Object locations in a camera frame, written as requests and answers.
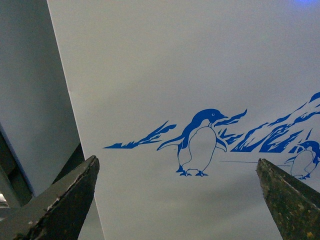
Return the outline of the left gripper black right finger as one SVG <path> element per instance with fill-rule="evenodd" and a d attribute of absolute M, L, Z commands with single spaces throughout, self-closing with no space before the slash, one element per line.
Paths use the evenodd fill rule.
<path fill-rule="evenodd" d="M 320 193 L 265 158 L 257 163 L 264 201 L 284 240 L 320 238 Z"/>

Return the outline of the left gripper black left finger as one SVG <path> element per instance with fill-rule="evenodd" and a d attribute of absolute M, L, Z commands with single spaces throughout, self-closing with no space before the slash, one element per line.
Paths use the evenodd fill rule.
<path fill-rule="evenodd" d="M 91 156 L 0 222 L 2 240 L 76 240 L 91 207 L 99 159 Z"/>

